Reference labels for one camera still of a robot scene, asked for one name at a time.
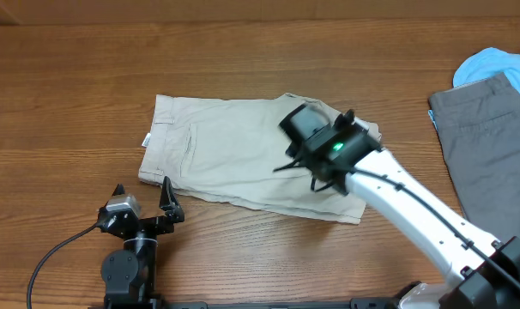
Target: cable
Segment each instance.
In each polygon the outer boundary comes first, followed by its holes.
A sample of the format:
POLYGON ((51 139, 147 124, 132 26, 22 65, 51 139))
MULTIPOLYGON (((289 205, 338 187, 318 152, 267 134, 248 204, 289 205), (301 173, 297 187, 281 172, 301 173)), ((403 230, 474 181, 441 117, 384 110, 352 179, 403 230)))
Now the cable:
POLYGON ((487 264, 489 264, 494 270, 496 270, 501 276, 503 276, 509 283, 511 283, 515 288, 517 288, 520 291, 520 282, 516 280, 513 276, 508 274, 505 270, 503 270, 498 264, 496 264, 490 257, 485 255, 479 248, 477 248, 474 245, 474 241, 471 239, 467 239, 463 234, 461 234, 455 227, 453 227, 452 224, 450 224, 439 212, 437 212, 432 206, 430 206, 426 201, 424 201, 422 198, 414 194, 411 190, 407 189, 403 184, 397 183, 394 180, 388 179, 385 176, 380 176, 376 173, 371 173, 368 171, 360 170, 355 167, 353 167, 351 170, 349 168, 346 168, 345 171, 351 172, 351 173, 358 173, 362 174, 374 179, 381 180, 385 183, 388 183, 390 185, 393 185, 396 187, 397 190, 403 191, 407 193, 409 196, 411 196, 416 202, 420 203, 422 206, 424 206, 428 211, 430 211, 433 215, 435 215, 441 223, 443 223, 447 228, 449 228, 456 237, 458 237, 466 246, 466 248, 471 248, 472 251, 474 251, 480 258, 482 258, 487 264))
POLYGON ((46 253, 45 257, 43 257, 43 259, 40 260, 40 262, 37 264, 37 267, 35 267, 35 271, 31 275, 31 279, 29 279, 29 285, 27 285, 27 309, 31 309, 31 291, 33 290, 33 284, 35 283, 35 278, 37 277, 37 274, 39 273, 40 268, 43 266, 43 264, 46 262, 46 260, 52 254, 54 254, 54 252, 56 252, 58 249, 60 249, 61 247, 67 245, 71 241, 73 241, 75 239, 78 239, 82 235, 84 235, 84 234, 94 230, 97 226, 98 226, 97 223, 94 223, 94 225, 92 225, 91 227, 87 228, 86 230, 78 233, 75 236, 71 236, 67 240, 64 240, 63 242, 59 243, 54 248, 52 248, 52 250, 50 250, 48 253, 46 253))

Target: green led indicator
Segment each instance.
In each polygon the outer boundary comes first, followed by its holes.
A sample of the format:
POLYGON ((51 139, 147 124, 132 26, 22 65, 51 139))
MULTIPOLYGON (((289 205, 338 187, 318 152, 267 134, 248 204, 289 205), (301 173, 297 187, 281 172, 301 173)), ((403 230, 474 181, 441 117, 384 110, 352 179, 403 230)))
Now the green led indicator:
POLYGON ((335 151, 338 151, 340 150, 342 147, 344 147, 344 143, 343 142, 337 142, 332 148, 335 150, 335 151))

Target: folded pants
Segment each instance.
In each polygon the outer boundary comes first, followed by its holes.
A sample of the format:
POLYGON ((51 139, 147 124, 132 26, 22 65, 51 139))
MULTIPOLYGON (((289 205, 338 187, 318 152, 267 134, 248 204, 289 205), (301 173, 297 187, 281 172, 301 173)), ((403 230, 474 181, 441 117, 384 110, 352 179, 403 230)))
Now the folded pants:
POLYGON ((436 93, 430 105, 466 218, 520 237, 520 94, 504 74, 436 93))
MULTIPOLYGON (((311 192, 306 169, 273 173, 291 161, 279 122, 301 104, 335 119, 320 100, 284 94, 275 100, 217 100, 158 95, 140 180, 176 192, 284 215, 359 223, 365 202, 334 190, 311 192)), ((357 119, 380 138, 376 124, 357 119)))

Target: beige pants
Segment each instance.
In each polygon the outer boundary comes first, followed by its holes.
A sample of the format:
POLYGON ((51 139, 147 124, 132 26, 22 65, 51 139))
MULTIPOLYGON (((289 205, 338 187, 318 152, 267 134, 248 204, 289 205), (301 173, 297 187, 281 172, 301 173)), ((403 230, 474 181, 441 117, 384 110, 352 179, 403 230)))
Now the beige pants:
MULTIPOLYGON (((306 169, 273 173, 291 161, 278 124, 301 104, 332 119, 320 100, 284 94, 274 100, 217 100, 157 95, 151 137, 138 176, 160 185, 168 176, 178 194, 210 202, 327 221, 359 223, 365 202, 328 189, 310 191, 306 169)), ((378 126, 357 119, 380 138, 378 126)))

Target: light blue garment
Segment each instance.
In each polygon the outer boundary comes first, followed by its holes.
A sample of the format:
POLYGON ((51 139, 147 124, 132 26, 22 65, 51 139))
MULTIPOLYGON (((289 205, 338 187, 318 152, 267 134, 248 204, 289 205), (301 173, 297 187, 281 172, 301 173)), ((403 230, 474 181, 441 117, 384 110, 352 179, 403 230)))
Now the light blue garment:
POLYGON ((466 59, 452 80, 453 87, 477 82, 504 72, 520 93, 520 55, 489 47, 466 59))

